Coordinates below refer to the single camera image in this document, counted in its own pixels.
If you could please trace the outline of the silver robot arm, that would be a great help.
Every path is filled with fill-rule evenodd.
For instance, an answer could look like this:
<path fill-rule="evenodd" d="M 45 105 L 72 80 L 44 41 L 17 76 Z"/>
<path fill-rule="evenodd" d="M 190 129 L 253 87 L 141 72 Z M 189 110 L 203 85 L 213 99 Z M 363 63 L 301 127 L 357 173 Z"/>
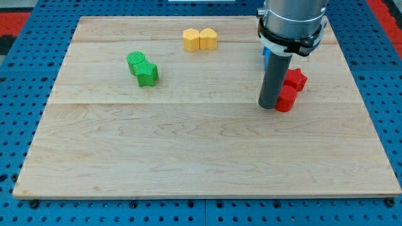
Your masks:
<path fill-rule="evenodd" d="M 320 44 L 328 0 L 265 0 L 256 10 L 258 36 L 272 53 L 307 57 Z"/>

